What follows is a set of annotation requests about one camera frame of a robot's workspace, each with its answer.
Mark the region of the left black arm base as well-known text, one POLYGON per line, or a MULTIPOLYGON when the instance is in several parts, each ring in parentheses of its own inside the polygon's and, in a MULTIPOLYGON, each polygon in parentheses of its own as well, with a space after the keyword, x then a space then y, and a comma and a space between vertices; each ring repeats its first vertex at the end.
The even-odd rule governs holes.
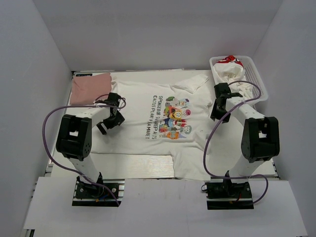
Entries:
MULTIPOLYGON (((124 195, 125 180, 103 180, 104 185, 107 186, 116 197, 120 204, 124 195)), ((72 206, 85 207, 118 207, 119 205, 104 188, 98 190, 89 190, 89 184, 76 181, 76 186, 73 195, 72 206)))

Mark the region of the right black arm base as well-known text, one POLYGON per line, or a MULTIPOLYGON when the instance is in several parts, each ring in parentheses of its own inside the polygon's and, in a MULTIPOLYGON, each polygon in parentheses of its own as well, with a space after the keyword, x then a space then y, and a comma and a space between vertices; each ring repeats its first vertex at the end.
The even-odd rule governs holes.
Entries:
POLYGON ((208 210, 254 209, 252 192, 248 182, 233 183, 231 180, 206 182, 201 186, 201 191, 206 193, 208 210))

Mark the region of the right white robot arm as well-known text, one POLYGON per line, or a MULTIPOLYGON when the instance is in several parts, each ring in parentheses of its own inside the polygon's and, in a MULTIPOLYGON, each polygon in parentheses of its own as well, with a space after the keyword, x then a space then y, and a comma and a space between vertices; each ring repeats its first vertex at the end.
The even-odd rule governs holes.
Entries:
POLYGON ((253 172, 263 163, 277 156, 280 151, 279 124, 275 117, 267 117, 256 111, 236 92, 218 92, 210 118, 218 120, 208 142, 221 123, 235 117, 243 125, 241 157, 224 176, 229 180, 223 184, 223 192, 234 197, 241 191, 240 183, 252 177, 253 172))

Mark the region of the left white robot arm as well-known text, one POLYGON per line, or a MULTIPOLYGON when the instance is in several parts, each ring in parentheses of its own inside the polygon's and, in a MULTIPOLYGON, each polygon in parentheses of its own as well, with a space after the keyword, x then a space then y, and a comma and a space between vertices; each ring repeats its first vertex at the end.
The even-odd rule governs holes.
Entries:
POLYGON ((76 115, 66 114, 62 117, 56 150, 72 163, 75 172, 79 174, 79 180, 89 183, 87 191, 93 197, 103 194, 104 184, 98 181, 101 174, 90 156, 92 129, 98 128, 105 135, 109 129, 121 125, 124 117, 120 109, 125 105, 126 101, 122 97, 99 100, 76 115))

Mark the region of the white red print t shirt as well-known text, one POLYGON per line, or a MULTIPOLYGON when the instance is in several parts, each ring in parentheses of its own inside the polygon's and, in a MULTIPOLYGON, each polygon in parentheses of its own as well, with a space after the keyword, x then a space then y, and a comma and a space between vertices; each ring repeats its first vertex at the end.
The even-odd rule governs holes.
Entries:
POLYGON ((215 74, 214 79, 216 84, 218 83, 231 83, 231 90, 233 92, 240 93, 246 99, 253 98, 253 88, 254 86, 245 83, 245 68, 242 62, 233 55, 226 56, 220 59, 213 65, 212 71, 215 74))

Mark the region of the white cartoon print t shirt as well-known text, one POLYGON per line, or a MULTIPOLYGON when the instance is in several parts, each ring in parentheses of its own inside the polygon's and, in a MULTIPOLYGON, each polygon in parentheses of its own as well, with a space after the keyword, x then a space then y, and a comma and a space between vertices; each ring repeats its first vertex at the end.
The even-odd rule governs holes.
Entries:
POLYGON ((126 99, 125 120, 105 135, 93 131, 93 153, 171 156, 176 178, 209 179, 203 167, 211 131, 207 76, 174 84, 114 81, 112 91, 126 99))

